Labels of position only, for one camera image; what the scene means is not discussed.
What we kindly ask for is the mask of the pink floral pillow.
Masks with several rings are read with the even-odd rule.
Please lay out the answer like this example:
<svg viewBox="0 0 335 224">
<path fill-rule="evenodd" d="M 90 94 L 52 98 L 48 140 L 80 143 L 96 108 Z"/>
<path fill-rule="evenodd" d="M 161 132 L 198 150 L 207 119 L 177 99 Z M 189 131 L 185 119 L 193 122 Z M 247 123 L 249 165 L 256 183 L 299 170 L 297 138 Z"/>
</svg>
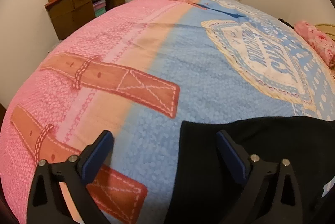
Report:
<svg viewBox="0 0 335 224">
<path fill-rule="evenodd" d="M 306 21 L 296 23 L 294 30 L 317 52 L 329 68 L 334 66 L 334 41 L 326 33 Z"/>
</svg>

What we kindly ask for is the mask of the brown wooden desk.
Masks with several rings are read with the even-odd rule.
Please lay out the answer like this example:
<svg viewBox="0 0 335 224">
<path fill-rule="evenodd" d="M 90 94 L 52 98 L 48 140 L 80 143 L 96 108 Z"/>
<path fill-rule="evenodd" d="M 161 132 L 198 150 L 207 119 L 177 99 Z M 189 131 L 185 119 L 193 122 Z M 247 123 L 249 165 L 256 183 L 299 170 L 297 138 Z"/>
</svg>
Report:
<svg viewBox="0 0 335 224">
<path fill-rule="evenodd" d="M 96 18 L 94 4 L 103 1 L 105 11 L 125 4 L 125 0 L 53 0 L 45 5 L 59 40 Z"/>
</svg>

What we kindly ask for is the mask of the pink and blue bed blanket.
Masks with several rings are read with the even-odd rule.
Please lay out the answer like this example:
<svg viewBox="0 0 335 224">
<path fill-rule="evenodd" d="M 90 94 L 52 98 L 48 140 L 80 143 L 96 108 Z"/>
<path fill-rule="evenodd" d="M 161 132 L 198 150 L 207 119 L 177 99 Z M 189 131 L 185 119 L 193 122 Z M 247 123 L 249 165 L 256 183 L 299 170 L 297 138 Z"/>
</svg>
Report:
<svg viewBox="0 0 335 224">
<path fill-rule="evenodd" d="M 182 121 L 263 116 L 334 119 L 334 76 L 300 35 L 234 0 L 134 0 L 65 39 L 13 97 L 2 189 L 25 223 L 37 163 L 109 130 L 112 157 L 90 193 L 112 223 L 161 223 Z"/>
</svg>

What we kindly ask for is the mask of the wooden headboard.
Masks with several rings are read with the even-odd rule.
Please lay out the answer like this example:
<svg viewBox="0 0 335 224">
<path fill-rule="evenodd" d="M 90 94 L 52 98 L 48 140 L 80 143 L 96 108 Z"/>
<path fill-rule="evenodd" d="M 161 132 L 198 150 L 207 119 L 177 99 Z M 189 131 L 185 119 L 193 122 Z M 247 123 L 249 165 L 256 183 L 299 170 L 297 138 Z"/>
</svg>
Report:
<svg viewBox="0 0 335 224">
<path fill-rule="evenodd" d="M 319 30 L 321 30 L 323 33 L 328 34 L 329 37 L 335 37 L 335 25 L 333 24 L 316 24 L 315 27 L 317 27 Z"/>
</svg>

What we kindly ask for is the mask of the black garment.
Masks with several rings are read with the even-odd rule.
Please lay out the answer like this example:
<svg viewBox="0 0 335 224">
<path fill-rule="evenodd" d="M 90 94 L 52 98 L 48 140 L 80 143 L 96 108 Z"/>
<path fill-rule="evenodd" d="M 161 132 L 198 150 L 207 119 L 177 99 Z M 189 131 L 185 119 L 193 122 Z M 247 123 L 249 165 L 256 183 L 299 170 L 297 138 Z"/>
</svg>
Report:
<svg viewBox="0 0 335 224">
<path fill-rule="evenodd" d="M 166 223 L 334 223 L 334 122 L 184 121 Z"/>
</svg>

